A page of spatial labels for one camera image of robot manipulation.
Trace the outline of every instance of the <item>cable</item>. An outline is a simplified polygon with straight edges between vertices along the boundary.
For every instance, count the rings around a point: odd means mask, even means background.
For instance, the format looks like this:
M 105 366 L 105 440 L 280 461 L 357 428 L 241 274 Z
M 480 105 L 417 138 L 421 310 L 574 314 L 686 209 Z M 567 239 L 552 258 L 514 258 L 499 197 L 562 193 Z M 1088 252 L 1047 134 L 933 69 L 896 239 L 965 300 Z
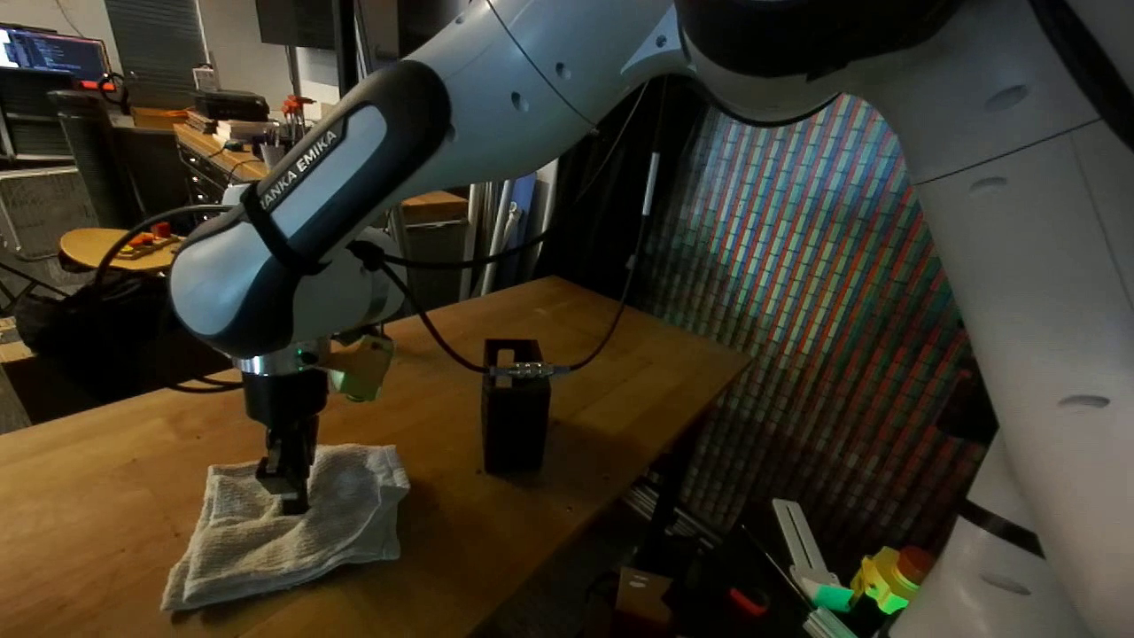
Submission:
M 232 207 L 221 207 L 221 202 L 205 202 L 205 207 L 175 207 L 175 209 L 163 209 L 163 213 L 151 213 L 144 217 L 138 226 L 124 229 L 102 256 L 102 264 L 96 266 L 96 275 L 92 285 L 102 285 L 105 274 L 110 274 L 110 264 L 118 258 L 119 248 L 131 245 L 131 239 L 144 235 L 149 226 L 163 223 L 163 219 L 176 219 L 176 217 L 201 217 L 201 213 L 223 213 Z
M 598 184 L 598 175 L 606 169 L 606 162 L 613 161 L 616 144 L 619 144 L 619 142 L 625 142 L 625 134 L 631 131 L 631 122 L 633 122 L 633 112 L 638 112 L 638 105 L 640 105 L 640 100 L 646 100 L 646 90 L 650 90 L 650 82 L 638 90 L 638 96 L 633 96 L 633 102 L 631 102 L 631 112 L 627 112 L 627 116 L 625 116 L 625 123 L 616 128 L 616 134 L 613 134 L 613 142 L 608 142 L 606 156 L 594 162 L 594 169 L 587 169 L 587 175 L 583 176 L 583 187 L 579 187 L 579 195 L 574 195 L 574 197 L 592 195 L 592 187 Z
M 606 345 L 613 339 L 613 332 L 616 332 L 616 325 L 619 325 L 619 319 L 625 319 L 625 312 L 627 312 L 627 300 L 631 300 L 631 288 L 633 288 L 633 274 L 638 274 L 638 256 L 640 256 L 640 248 L 646 248 L 646 229 L 650 229 L 657 176 L 658 176 L 658 152 L 650 156 L 646 195 L 640 195 L 640 226 L 638 226 L 633 256 L 631 256 L 631 266 L 627 266 L 625 295 L 619 295 L 619 300 L 616 300 L 613 319 L 606 323 L 604 339 L 598 339 L 584 357 L 579 357 L 579 360 L 572 360 L 572 366 L 539 366 L 539 369 L 532 369 L 532 373 L 549 376 L 549 379 L 552 379 L 552 376 L 579 373 L 579 369 L 592 366 L 592 360 L 606 351 Z M 391 264 L 395 264 L 391 256 L 376 256 L 376 258 L 372 258 L 372 266 L 381 266 L 381 269 L 395 279 L 395 288 L 408 299 L 408 306 L 417 312 L 417 319 L 425 323 L 429 336 L 434 336 L 460 369 L 467 369 L 467 373 L 493 373 L 490 366 L 467 360 L 467 357 L 434 325 L 429 312 L 417 306 L 415 292 L 399 279 L 399 274 L 395 274 Z
M 405 295 L 405 300 L 410 300 L 410 310 L 417 312 L 417 319 L 425 323 L 429 336 L 467 373 L 490 373 L 487 366 L 467 360 L 460 351 L 451 346 L 451 339 L 434 325 L 429 312 L 417 306 L 415 292 L 395 274 L 395 266 L 385 258 L 376 264 L 395 288 Z

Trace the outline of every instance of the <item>white cloth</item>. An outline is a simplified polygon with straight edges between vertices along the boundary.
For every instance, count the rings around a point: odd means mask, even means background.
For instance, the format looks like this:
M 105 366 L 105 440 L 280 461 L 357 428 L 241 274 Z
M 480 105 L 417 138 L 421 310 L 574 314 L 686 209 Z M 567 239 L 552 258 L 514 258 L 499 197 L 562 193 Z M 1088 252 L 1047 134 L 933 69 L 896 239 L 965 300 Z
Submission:
M 343 564 L 397 559 L 397 505 L 410 489 L 395 447 L 318 447 L 313 512 L 275 514 L 255 464 L 209 468 L 200 528 L 175 564 L 163 609 L 201 609 L 314 580 Z

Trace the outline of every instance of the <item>metal grating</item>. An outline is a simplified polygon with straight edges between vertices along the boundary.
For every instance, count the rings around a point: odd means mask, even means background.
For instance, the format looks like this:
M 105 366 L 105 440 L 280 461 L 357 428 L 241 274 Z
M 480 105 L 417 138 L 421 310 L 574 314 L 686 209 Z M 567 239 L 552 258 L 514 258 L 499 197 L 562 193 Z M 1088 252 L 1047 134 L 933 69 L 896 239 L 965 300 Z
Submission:
M 638 306 L 750 356 L 684 489 L 705 525 L 797 496 L 834 538 L 945 535 L 983 461 L 937 428 L 968 336 L 871 105 L 835 100 L 793 128 L 709 112 Z

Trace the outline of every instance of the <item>wooden tabletop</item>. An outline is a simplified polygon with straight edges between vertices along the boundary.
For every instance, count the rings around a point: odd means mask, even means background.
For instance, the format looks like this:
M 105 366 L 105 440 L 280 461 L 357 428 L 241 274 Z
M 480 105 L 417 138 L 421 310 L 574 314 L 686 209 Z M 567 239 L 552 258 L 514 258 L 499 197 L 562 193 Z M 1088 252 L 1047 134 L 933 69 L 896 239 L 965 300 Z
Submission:
M 613 300 L 562 279 L 437 312 L 480 357 L 487 336 L 539 336 L 549 360 L 584 356 Z M 3 635 L 467 635 L 598 512 L 606 512 L 711 396 L 742 356 L 627 312 L 606 356 L 552 390 L 547 468 L 493 480 L 480 450 L 480 376 L 417 325 L 391 325 L 397 357 L 372 404 L 340 396 L 321 442 L 395 442 L 415 482 L 399 505 L 405 557 L 327 580 L 163 618 L 209 464 L 255 461 L 264 432 L 241 395 L 141 395 L 0 436 Z

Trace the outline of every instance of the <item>white robotic arm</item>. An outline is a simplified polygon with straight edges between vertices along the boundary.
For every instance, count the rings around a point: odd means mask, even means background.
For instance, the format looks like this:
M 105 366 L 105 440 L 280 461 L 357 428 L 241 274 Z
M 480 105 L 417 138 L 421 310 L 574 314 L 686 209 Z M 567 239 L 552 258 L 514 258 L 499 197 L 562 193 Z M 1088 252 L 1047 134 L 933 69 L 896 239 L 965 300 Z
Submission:
M 248 410 L 268 428 L 264 482 L 305 512 L 327 395 L 318 351 L 391 312 L 355 252 L 391 207 L 544 167 L 657 73 L 692 73 L 723 109 L 777 123 L 859 93 L 903 138 L 1004 421 L 976 499 L 1036 528 L 1059 571 L 1055 580 L 1047 559 L 1036 566 L 990 528 L 959 525 L 903 630 L 1067 635 L 1080 613 L 1092 630 L 1122 635 L 1134 156 L 1114 134 L 1120 105 L 1080 90 L 1099 85 L 1077 69 L 1080 41 L 1040 25 L 1051 8 L 1067 10 L 1064 0 L 467 0 L 186 245 L 175 310 L 241 366 Z M 1077 8 L 1114 78 L 1131 85 L 1131 5 Z
M 268 428 L 258 480 L 282 512 L 305 512 L 327 345 L 385 310 L 357 229 L 408 195 L 567 152 L 646 78 L 684 72 L 675 27 L 665 0 L 473 0 L 187 239 L 175 310 L 246 373 L 248 410 Z

